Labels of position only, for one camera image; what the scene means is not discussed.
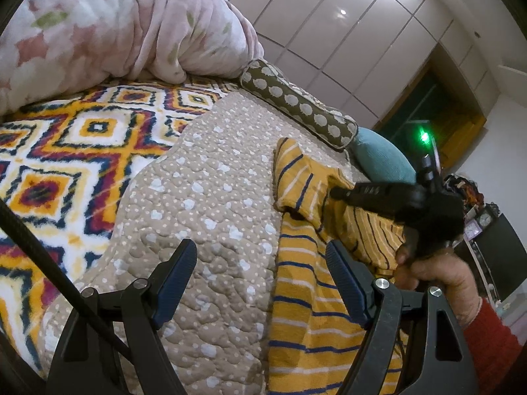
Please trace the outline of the person's right hand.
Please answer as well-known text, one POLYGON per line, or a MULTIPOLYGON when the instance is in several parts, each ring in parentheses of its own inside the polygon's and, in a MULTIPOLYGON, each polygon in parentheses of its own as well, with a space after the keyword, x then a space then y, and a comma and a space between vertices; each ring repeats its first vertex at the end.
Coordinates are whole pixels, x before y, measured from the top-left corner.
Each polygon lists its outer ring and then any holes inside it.
POLYGON ((414 291, 420 282, 442 286, 450 307, 460 326, 466 328, 477 317, 482 297, 469 266, 451 248, 436 251, 428 259, 412 259, 410 250, 401 246, 396 255, 398 266, 394 273, 399 289, 414 291))

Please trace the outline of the red sleeved right forearm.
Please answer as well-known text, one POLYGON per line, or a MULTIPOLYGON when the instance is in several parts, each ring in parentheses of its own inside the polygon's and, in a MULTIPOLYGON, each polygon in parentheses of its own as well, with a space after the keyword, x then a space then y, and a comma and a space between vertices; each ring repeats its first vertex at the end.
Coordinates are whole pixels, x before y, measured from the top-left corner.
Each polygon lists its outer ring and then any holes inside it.
POLYGON ((526 345, 486 300, 463 335, 473 357, 479 394, 526 394, 526 345))

